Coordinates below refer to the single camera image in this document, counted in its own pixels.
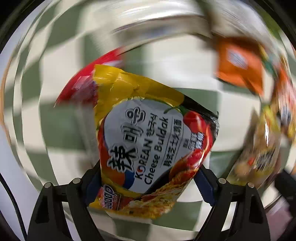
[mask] brand logo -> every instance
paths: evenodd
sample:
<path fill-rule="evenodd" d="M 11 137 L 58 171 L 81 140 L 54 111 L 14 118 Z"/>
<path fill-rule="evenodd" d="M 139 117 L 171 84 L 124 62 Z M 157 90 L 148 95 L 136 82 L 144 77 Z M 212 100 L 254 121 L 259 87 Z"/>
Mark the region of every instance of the brand logo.
<path fill-rule="evenodd" d="M 113 208 L 113 202 L 114 202 L 114 198 L 117 196 L 117 194 L 113 191 L 113 189 L 105 184 L 104 185 L 104 207 L 108 208 L 108 209 L 112 209 Z"/>
<path fill-rule="evenodd" d="M 228 61 L 236 67 L 247 69 L 247 60 L 239 52 L 228 50 Z"/>

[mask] red chili pepper illustration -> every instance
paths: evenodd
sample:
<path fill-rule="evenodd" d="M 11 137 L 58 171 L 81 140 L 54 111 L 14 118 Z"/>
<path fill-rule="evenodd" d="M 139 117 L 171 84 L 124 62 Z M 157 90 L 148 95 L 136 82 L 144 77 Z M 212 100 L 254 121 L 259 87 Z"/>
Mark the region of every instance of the red chili pepper illustration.
<path fill-rule="evenodd" d="M 184 115 L 183 121 L 184 124 L 189 127 L 191 132 L 200 132 L 204 135 L 202 148 L 195 149 L 190 154 L 177 161 L 169 173 L 169 180 L 172 180 L 174 176 L 181 171 L 198 168 L 213 145 L 211 127 L 209 124 L 206 124 L 200 114 L 195 111 L 189 111 Z"/>

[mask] black cable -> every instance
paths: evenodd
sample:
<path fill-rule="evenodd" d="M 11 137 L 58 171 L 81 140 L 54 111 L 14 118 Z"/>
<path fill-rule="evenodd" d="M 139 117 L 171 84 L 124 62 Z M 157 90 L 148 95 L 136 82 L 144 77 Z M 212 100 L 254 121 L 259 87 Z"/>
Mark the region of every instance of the black cable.
<path fill-rule="evenodd" d="M 10 200 L 11 200 L 11 202 L 12 202 L 14 208 L 15 208 L 17 219 L 18 219 L 18 221 L 20 223 L 20 229 L 22 230 L 22 234 L 24 236 L 24 239 L 27 240 L 27 232 L 26 232 L 26 229 L 25 229 L 24 221 L 22 220 L 22 215 L 20 213 L 20 209 L 19 209 L 19 207 L 17 205 L 17 202 L 16 202 L 16 200 L 15 200 L 9 186 L 7 185 L 7 183 L 6 183 L 5 179 L 3 178 L 3 176 L 1 175 L 1 173 L 0 173 L 0 182 L 3 185 L 4 189 L 6 190 L 8 196 L 10 197 Z"/>

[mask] orange snack package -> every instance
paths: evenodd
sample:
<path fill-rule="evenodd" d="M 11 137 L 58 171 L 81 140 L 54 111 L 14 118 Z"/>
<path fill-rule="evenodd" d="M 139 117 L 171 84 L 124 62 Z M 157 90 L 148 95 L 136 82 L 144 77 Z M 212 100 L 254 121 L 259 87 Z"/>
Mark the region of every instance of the orange snack package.
<path fill-rule="evenodd" d="M 246 38 L 219 38 L 216 76 L 230 84 L 263 94 L 260 47 Z"/>
<path fill-rule="evenodd" d="M 287 68 L 282 63 L 278 72 L 278 80 L 274 88 L 271 101 L 272 110 L 281 119 L 281 129 L 289 140 L 295 143 L 296 139 L 296 90 L 287 74 Z"/>

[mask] yellow noodle package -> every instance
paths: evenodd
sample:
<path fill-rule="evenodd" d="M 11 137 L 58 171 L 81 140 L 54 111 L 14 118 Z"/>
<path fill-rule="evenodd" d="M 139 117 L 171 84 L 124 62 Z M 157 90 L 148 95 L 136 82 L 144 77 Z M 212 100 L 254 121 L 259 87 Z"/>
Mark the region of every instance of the yellow noodle package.
<path fill-rule="evenodd" d="M 218 117 L 118 68 L 96 65 L 92 81 L 102 186 L 90 206 L 144 218 L 167 213 L 209 153 Z"/>

